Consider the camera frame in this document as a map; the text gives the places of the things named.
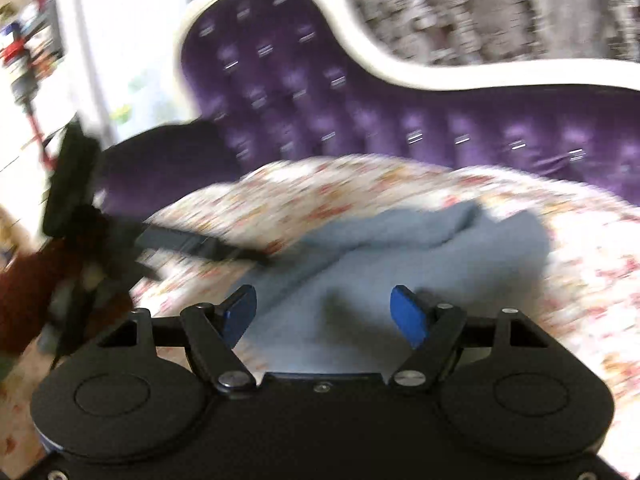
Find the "left hand red knit sleeve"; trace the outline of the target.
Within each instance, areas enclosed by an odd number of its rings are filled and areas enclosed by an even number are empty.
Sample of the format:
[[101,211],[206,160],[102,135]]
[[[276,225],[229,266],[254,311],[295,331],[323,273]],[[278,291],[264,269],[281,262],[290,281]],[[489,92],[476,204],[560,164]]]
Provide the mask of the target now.
[[1,357],[15,360],[36,338],[40,351],[69,356],[134,308],[137,274],[108,260],[90,235],[51,238],[17,253],[1,271]]

